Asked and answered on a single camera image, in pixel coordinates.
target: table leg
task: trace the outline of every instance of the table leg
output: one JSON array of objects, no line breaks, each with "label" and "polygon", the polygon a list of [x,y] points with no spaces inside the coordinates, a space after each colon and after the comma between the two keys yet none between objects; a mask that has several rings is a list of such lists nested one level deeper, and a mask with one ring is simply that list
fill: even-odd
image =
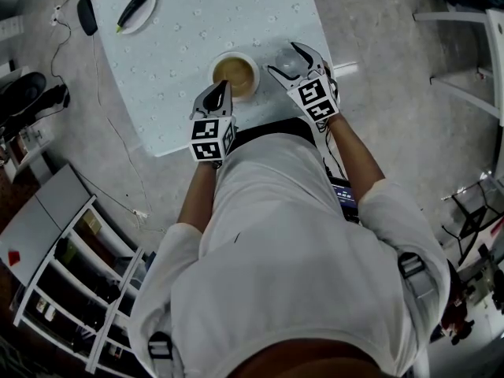
[{"label": "table leg", "polygon": [[487,23],[486,13],[465,13],[457,11],[452,13],[450,11],[440,11],[438,13],[416,13],[413,15],[415,21],[468,21],[479,22],[482,24]]},{"label": "table leg", "polygon": [[477,67],[476,72],[478,74],[481,74],[482,76],[494,78],[494,73],[491,71],[491,69],[486,69],[485,67]]},{"label": "table leg", "polygon": [[493,176],[488,176],[488,180],[494,185],[495,189],[498,190],[498,192],[504,196],[504,187],[501,185],[501,183],[496,180]]},{"label": "table leg", "polygon": [[452,94],[455,95],[456,97],[464,99],[467,102],[471,102],[473,105],[488,112],[493,117],[496,117],[499,120],[501,118],[500,110],[498,110],[488,102],[484,101],[483,99],[475,97],[474,95],[470,94],[468,91],[463,90],[460,87],[456,87],[453,84],[447,83],[446,81],[438,80],[435,77],[431,78],[431,85],[437,90],[444,91],[448,94]]}]

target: screen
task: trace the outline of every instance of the screen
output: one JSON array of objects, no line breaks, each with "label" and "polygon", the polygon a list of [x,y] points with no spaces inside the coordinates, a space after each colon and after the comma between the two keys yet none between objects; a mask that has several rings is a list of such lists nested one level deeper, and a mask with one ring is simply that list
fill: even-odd
[{"label": "screen", "polygon": [[336,196],[338,196],[339,204],[341,206],[348,206],[357,209],[357,203],[354,200],[354,193],[349,187],[339,185],[332,185]]}]

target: black and white marker cube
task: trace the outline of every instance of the black and white marker cube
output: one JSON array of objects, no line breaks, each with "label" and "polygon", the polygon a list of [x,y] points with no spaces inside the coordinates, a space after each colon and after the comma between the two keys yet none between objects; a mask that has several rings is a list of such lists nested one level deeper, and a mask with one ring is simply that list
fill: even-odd
[{"label": "black and white marker cube", "polygon": [[307,83],[289,90],[287,95],[301,108],[313,123],[327,119],[339,112],[335,94],[326,75],[308,80]]},{"label": "black and white marker cube", "polygon": [[189,149],[195,161],[222,161],[234,139],[234,117],[198,119],[191,125]]}]

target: shelf unit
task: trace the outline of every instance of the shelf unit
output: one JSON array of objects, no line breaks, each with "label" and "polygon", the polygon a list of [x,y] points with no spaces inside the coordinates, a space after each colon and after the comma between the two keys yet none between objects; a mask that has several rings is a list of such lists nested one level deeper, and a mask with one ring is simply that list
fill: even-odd
[{"label": "shelf unit", "polygon": [[[133,250],[122,239],[120,239],[116,232],[105,222],[103,217],[96,210],[94,206],[95,200],[96,196],[89,199],[89,201],[77,213],[77,215],[75,215],[69,225],[61,233],[56,243],[50,248],[24,292],[24,296],[20,301],[20,305],[18,306],[17,313],[14,318],[14,325],[18,326],[20,323],[26,324],[44,339],[50,341],[63,351],[66,351],[84,362],[85,369],[88,372],[94,373],[96,369],[101,369],[116,376],[132,378],[124,372],[116,371],[114,368],[101,364],[100,357],[102,356],[104,347],[110,345],[122,349],[126,352],[126,354],[132,354],[130,346],[108,337],[108,334],[112,326],[122,329],[123,331],[126,331],[128,328],[129,316],[120,311],[119,306],[127,293],[128,297],[133,298],[134,301],[139,292],[136,287],[131,285],[131,280],[137,267],[143,262],[142,256],[144,251],[140,248]],[[93,213],[94,217],[102,226],[99,233],[96,234],[100,243],[107,247],[118,258],[131,258],[131,260],[128,261],[128,266],[124,272],[118,272],[108,265],[93,249],[91,249],[91,247],[76,231],[77,223],[88,210]],[[73,245],[73,248],[75,248],[76,252],[74,254],[78,254],[80,259],[85,260],[87,265],[90,266],[90,270],[95,271],[97,275],[105,277],[107,281],[112,280],[116,282],[120,291],[120,297],[117,300],[109,304],[105,299],[99,297],[93,290],[91,290],[85,282],[81,281],[78,276],[73,274],[67,265],[64,265],[61,260],[56,259],[54,256],[56,245],[60,239],[65,238],[68,239]],[[43,281],[43,276],[47,276],[47,274],[44,275],[44,273],[48,273],[49,268],[53,269],[54,272],[57,273],[58,278],[64,279],[65,282],[69,284],[69,287],[78,291],[79,295],[82,295],[88,301],[98,304],[105,310],[105,320],[103,326],[98,331],[91,326],[86,325],[77,315],[66,309],[62,303],[59,303],[57,299],[53,298],[41,287],[40,284]],[[73,324],[80,326],[82,329],[90,332],[94,336],[93,345],[88,357],[81,353],[74,353],[68,343],[64,343],[63,339],[59,340],[57,334],[51,335],[48,332],[47,326],[42,326],[36,318],[31,317],[31,314],[27,310],[27,306],[33,294],[43,298],[47,301],[47,303],[51,304],[56,309],[57,313],[68,318]]]}]

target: gray floor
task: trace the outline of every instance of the gray floor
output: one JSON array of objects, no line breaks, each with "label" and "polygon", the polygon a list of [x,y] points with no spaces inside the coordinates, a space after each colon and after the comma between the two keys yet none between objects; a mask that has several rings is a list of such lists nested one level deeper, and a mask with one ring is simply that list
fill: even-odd
[{"label": "gray floor", "polygon": [[[51,83],[56,80],[50,77],[50,60],[68,30],[52,28],[49,21],[53,8],[64,1],[21,0],[26,32],[12,43],[17,63],[43,72]],[[162,158],[146,155],[99,34],[88,37],[78,24],[76,1],[63,7],[72,38],[54,62],[72,93],[72,104],[44,120],[55,134],[50,154],[58,163],[70,162],[125,207],[148,213],[139,224],[136,216],[87,184],[126,235],[155,250],[162,231],[176,220],[195,164],[187,151]],[[485,48],[477,38],[479,30],[463,24],[415,23],[413,12],[446,9],[434,0],[315,1],[335,65],[356,61],[359,66],[357,73],[338,80],[343,113],[384,172],[411,192],[437,236],[446,241],[440,225],[453,222],[453,208],[440,198],[475,182],[488,169],[498,122],[434,92],[429,77],[474,68],[482,61],[479,52]],[[473,72],[467,74],[478,91],[489,90],[488,81],[476,82]]]}]

